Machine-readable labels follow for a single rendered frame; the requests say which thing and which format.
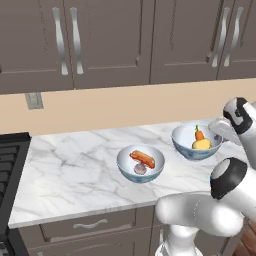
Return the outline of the grey drawer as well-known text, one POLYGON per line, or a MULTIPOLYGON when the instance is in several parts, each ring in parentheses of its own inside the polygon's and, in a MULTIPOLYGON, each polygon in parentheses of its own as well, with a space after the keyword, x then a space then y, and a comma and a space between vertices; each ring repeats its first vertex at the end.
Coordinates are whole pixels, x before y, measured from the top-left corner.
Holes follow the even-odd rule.
POLYGON ((148 228, 152 226, 153 211, 153 206, 145 206, 22 227, 19 228, 19 232, 27 248, 36 248, 76 238, 95 237, 148 228), (73 229, 74 224, 92 224, 101 219, 108 219, 108 223, 100 224, 94 229, 73 229))
POLYGON ((151 229, 117 232, 29 249, 29 256, 148 256, 151 229))

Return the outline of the white bowl with vegetables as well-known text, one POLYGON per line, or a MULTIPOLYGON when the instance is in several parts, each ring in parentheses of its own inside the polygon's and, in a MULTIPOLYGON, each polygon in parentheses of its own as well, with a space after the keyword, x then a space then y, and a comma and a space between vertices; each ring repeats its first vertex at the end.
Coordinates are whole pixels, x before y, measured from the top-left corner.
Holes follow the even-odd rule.
POLYGON ((180 125, 173 130, 172 141, 176 150, 186 159, 199 161, 214 155, 222 145, 223 138, 211 132, 206 125, 188 123, 180 125), (210 149, 198 150, 192 148, 192 144, 196 141, 196 128, 199 128, 203 132, 203 139, 211 141, 212 147, 210 149))

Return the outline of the white bowl with hot dog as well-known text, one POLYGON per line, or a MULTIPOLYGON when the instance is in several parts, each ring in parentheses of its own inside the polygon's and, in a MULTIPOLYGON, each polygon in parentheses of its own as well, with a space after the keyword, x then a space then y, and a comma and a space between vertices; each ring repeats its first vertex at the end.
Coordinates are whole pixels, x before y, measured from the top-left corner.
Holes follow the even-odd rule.
POLYGON ((159 176, 164 169, 165 158, 164 155, 156 148, 148 145, 131 145, 123 148, 117 155, 117 167, 119 171, 128 180, 134 183, 147 183, 159 176), (150 168, 139 160, 133 160, 130 154, 133 151, 140 151, 152 157, 155 162, 154 168, 150 168), (135 172, 137 165, 143 165, 144 174, 135 172))

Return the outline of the grey wall socket plate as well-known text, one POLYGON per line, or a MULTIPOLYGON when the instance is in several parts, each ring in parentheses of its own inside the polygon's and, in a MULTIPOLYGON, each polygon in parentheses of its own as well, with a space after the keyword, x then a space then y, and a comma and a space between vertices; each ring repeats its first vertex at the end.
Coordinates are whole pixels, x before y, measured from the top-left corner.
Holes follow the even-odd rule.
POLYGON ((40 92, 25 94, 27 106, 29 110, 43 109, 43 100, 40 92))

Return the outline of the hot dog in bun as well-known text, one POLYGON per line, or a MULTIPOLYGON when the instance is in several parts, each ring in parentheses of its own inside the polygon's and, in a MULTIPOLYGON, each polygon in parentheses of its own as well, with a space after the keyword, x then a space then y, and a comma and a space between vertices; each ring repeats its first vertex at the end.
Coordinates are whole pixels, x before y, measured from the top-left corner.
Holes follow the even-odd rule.
POLYGON ((129 156, 133 160, 137 160, 141 162, 142 164, 148 166, 149 168, 153 169, 155 167, 155 160, 153 157, 149 156, 148 154, 145 154, 139 150, 134 150, 132 153, 129 154, 129 156))

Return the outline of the yellow potato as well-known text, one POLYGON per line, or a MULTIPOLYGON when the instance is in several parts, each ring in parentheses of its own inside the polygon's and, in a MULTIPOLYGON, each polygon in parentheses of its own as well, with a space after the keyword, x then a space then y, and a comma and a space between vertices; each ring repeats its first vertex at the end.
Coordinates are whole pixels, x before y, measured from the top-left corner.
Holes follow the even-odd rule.
POLYGON ((196 140, 192 144, 192 148, 198 149, 198 150, 210 149, 211 147, 212 147, 212 143, 208 139, 196 140))

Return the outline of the black hob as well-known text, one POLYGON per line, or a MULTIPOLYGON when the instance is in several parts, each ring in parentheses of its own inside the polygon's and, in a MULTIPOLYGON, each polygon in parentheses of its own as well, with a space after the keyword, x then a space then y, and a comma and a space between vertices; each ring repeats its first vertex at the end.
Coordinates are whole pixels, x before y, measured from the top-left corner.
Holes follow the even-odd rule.
POLYGON ((0 256, 29 256, 19 230, 8 222, 30 141, 28 132, 0 135, 0 256))

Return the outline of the pale pink garlic bulb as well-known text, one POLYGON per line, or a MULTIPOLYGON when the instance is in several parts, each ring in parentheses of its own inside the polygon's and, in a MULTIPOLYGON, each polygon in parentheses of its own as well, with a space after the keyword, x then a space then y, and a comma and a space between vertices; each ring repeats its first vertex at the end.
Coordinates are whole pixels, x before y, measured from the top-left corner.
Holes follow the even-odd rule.
POLYGON ((134 172, 138 175, 144 175, 147 172, 147 168, 144 164, 136 164, 134 167, 134 172))

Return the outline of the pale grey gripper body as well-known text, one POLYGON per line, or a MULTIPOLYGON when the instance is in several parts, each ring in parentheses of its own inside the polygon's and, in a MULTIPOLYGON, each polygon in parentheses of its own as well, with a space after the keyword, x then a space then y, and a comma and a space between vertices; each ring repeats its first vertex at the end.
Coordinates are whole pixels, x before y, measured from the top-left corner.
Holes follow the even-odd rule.
POLYGON ((241 145, 240 139, 228 119, 217 118, 208 124, 208 128, 223 139, 229 140, 238 146, 241 145))

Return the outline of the grey lower drawer front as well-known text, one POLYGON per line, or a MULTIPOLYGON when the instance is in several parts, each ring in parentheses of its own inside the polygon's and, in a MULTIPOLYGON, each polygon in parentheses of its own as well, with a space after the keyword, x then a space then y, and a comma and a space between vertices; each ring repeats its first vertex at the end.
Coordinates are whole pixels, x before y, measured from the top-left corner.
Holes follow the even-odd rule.
POLYGON ((151 229, 117 232, 29 249, 29 256, 148 256, 151 229))

